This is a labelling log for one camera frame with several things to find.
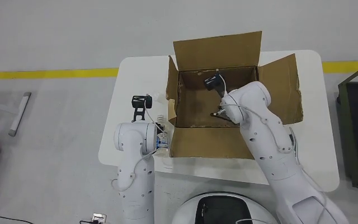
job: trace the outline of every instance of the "white table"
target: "white table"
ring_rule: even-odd
[[[293,53],[296,54],[304,120],[290,126],[298,139],[301,163],[321,188],[330,192],[338,187],[340,179],[321,57],[311,50],[261,52],[259,65]],[[132,96],[165,94],[167,76],[167,56],[126,58],[121,62],[98,153],[101,163],[117,166],[123,159],[114,147],[113,134],[117,124],[133,119]],[[166,116],[167,106],[154,101],[149,112],[153,118],[159,114]],[[170,158],[165,151],[157,152],[154,159],[156,171],[160,172],[268,184],[255,160]]]

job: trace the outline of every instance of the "gray floor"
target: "gray floor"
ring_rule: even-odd
[[[358,223],[358,189],[343,175],[335,110],[337,84],[345,77],[325,75],[341,173],[339,188],[328,196]],[[13,116],[0,116],[0,216],[62,224],[100,212],[119,223],[119,198],[110,187],[116,168],[97,158],[114,84],[115,78],[0,80],[0,104],[17,105],[25,91],[32,92],[15,138],[7,135]],[[268,186],[157,172],[156,223],[169,224],[181,203],[208,190],[245,194],[275,209]]]

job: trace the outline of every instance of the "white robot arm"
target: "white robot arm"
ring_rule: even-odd
[[[270,103],[267,88],[258,81],[251,82],[224,94],[221,113],[240,124],[246,145],[275,192],[280,221],[348,223],[342,211],[303,172],[282,121],[267,108]]]
[[[134,96],[135,108],[132,123],[116,127],[114,142],[122,151],[123,160],[118,165],[118,189],[124,224],[154,224],[154,158],[157,127],[144,121],[145,108],[151,108],[150,96]]]

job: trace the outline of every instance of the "yellow line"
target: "yellow line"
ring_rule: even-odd
[[[103,78],[117,77],[118,68],[53,70],[32,72],[0,72],[0,79],[15,78]]]
[[[358,62],[322,62],[323,73],[354,73]]]
[[[323,62],[324,73],[354,73],[358,62]],[[0,72],[0,79],[33,78],[104,78],[117,77],[118,68],[52,70],[31,72]]]

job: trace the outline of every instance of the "cardboard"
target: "cardboard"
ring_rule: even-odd
[[[168,120],[175,126],[172,157],[250,158],[239,128],[214,118],[220,97],[204,80],[218,68],[227,90],[262,82],[271,94],[269,109],[284,124],[303,120],[295,55],[258,67],[261,32],[174,42],[178,69],[169,56]]]

